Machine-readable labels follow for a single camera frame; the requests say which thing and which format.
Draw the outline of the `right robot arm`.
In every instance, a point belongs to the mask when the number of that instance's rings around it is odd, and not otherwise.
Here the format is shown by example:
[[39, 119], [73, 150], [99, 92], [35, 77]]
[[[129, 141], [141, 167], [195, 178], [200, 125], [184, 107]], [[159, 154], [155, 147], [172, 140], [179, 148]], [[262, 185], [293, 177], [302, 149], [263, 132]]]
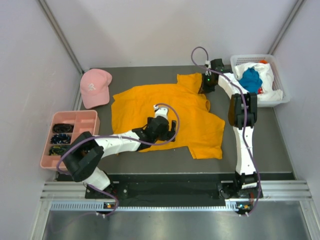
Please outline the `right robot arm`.
[[259, 187], [257, 168], [253, 161], [253, 133], [258, 117], [258, 97], [254, 92], [243, 90], [233, 74], [225, 73], [221, 59], [206, 60], [202, 74], [200, 93], [213, 92], [220, 86], [230, 98], [228, 122], [236, 140], [237, 163], [233, 192], [245, 198]]

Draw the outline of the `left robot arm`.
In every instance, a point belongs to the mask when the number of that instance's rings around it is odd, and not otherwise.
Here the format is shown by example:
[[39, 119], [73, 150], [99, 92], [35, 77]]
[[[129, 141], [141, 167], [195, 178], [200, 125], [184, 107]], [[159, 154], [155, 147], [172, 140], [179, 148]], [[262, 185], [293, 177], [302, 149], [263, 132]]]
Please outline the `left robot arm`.
[[123, 152], [138, 152], [165, 145], [176, 138], [177, 121], [169, 122], [163, 116], [148, 117], [147, 124], [121, 134], [95, 135], [86, 131], [62, 155], [67, 172], [74, 182], [82, 182], [96, 190], [102, 198], [109, 198], [114, 187], [108, 175], [98, 168], [101, 159]]

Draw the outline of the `orange t shirt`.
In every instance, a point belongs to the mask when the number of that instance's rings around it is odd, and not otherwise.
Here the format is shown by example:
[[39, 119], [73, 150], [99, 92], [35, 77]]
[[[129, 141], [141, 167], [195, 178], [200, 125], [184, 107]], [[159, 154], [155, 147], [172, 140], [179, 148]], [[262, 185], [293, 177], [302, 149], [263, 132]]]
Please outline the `orange t shirt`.
[[210, 113], [210, 101], [199, 90], [201, 73], [179, 74], [176, 83], [135, 86], [113, 96], [111, 124], [115, 134], [143, 127], [154, 116], [154, 105], [168, 104], [170, 121], [179, 125], [174, 142], [151, 146], [145, 152], [188, 147], [193, 159], [222, 159], [225, 121]]

